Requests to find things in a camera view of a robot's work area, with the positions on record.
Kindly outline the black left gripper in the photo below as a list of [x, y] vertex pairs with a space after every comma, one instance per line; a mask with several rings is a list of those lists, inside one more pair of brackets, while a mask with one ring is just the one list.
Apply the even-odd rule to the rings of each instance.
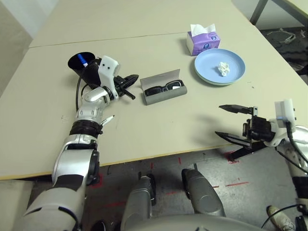
[[132, 74], [125, 78], [122, 78], [120, 76], [114, 77], [114, 85], [118, 93], [118, 96], [127, 95], [131, 99], [135, 99], [135, 96], [131, 94], [129, 91], [127, 91], [126, 89], [124, 89], [123, 85], [133, 85], [138, 80], [138, 78], [139, 78], [139, 75], [137, 74]]

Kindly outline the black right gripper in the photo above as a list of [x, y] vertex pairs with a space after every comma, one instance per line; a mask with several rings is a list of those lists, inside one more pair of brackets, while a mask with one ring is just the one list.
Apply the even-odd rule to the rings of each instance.
[[267, 119], [257, 116], [257, 107], [244, 107], [236, 104], [225, 104], [220, 105], [219, 108], [231, 113], [251, 115], [251, 118], [247, 119], [247, 121], [243, 124], [243, 136], [246, 137], [246, 140], [233, 134], [215, 131], [215, 133], [222, 139], [240, 146], [252, 146], [252, 141], [269, 142], [273, 140], [271, 123]]

